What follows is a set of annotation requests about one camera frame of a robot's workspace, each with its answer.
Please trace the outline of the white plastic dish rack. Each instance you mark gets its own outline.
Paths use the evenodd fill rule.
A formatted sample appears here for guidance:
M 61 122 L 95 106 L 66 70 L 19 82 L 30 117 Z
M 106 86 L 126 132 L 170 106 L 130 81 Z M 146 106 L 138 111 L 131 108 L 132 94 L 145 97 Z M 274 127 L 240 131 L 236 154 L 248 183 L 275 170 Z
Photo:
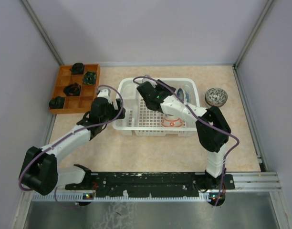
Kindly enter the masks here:
M 197 133 L 194 124 L 182 126 L 165 127 L 162 122 L 165 115 L 160 112 L 151 111 L 146 107 L 142 96 L 137 91 L 137 84 L 133 78 L 123 79 L 118 87 L 124 101 L 125 118 L 113 122 L 113 128 L 122 135 L 131 136 L 166 136 L 167 134 L 188 137 Z

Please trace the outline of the blue white patterned bowl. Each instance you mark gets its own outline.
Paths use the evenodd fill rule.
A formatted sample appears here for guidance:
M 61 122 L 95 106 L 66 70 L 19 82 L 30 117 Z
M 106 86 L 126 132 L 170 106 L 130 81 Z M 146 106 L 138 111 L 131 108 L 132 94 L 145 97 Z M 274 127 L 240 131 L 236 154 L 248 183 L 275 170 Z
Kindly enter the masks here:
M 183 102 L 190 103 L 190 95 L 187 90 L 178 88 L 176 94 Z

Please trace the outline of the grey patterned bowl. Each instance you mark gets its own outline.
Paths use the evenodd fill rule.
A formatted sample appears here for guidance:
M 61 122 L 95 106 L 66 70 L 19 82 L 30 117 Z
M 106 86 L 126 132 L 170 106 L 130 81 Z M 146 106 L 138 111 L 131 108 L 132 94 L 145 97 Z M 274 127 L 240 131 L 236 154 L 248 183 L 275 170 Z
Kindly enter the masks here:
M 210 88 L 205 93 L 205 102 L 209 106 L 222 107 L 228 100 L 228 94 L 221 88 Z

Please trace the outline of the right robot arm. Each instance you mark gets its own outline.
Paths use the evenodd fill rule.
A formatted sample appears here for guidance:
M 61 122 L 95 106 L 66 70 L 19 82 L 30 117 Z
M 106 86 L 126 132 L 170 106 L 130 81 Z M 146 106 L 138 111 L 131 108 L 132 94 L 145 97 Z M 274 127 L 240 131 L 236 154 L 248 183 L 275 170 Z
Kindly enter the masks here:
M 195 125 L 199 142 L 207 151 L 204 183 L 200 188 L 219 188 L 225 174 L 226 143 L 231 136 L 231 129 L 220 109 L 192 105 L 187 101 L 184 90 L 173 88 L 161 80 L 155 84 L 150 81 L 139 83 L 137 90 L 149 110 Z

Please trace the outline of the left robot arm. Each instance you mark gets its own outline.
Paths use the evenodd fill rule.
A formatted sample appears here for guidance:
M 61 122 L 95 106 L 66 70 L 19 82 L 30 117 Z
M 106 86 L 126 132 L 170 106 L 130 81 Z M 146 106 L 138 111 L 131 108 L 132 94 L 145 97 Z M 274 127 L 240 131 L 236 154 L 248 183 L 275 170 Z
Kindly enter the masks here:
M 45 196 L 56 187 L 76 184 L 82 189 L 93 183 L 91 171 L 83 166 L 74 165 L 59 168 L 58 165 L 70 153 L 91 141 L 103 127 L 117 119 L 125 117 L 124 102 L 118 98 L 115 103 L 105 97 L 97 97 L 91 110 L 85 113 L 71 131 L 41 148 L 30 147 L 19 175 L 19 187 L 23 191 L 36 191 Z

